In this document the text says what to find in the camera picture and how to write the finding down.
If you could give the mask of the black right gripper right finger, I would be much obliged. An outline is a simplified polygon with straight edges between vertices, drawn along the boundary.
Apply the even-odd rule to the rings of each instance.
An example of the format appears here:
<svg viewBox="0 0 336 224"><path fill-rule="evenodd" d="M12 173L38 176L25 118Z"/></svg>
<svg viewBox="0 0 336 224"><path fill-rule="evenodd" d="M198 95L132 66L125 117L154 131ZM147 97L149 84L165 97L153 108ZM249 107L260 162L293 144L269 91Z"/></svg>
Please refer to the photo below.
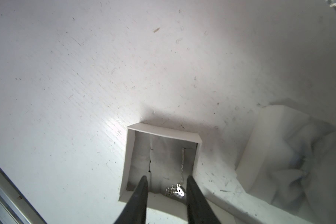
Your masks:
<svg viewBox="0 0 336 224"><path fill-rule="evenodd" d="M189 224L221 223L209 206L195 179L191 175L187 178L186 196Z"/></svg>

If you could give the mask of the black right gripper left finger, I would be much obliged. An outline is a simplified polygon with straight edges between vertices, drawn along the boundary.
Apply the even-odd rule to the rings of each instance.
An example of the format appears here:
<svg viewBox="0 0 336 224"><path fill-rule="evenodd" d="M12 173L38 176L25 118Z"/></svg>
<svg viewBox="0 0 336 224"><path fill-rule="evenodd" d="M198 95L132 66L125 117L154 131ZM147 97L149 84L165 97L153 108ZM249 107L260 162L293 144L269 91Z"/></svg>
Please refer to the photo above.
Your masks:
<svg viewBox="0 0 336 224"><path fill-rule="evenodd" d="M144 175L140 179L125 208L115 224L145 224L147 215L148 181Z"/></svg>

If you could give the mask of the white jewelry box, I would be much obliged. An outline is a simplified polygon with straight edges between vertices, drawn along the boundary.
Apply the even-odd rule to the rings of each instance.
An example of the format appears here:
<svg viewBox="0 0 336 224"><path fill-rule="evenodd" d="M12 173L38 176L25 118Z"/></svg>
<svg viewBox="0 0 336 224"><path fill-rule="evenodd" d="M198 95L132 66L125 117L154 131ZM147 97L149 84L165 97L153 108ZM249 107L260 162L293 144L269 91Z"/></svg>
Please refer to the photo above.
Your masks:
<svg viewBox="0 0 336 224"><path fill-rule="evenodd" d="M142 176L148 184L148 208L187 221L186 197L169 196L168 187L197 173L202 147L199 134L136 123L127 128L119 201L129 201Z"/></svg>

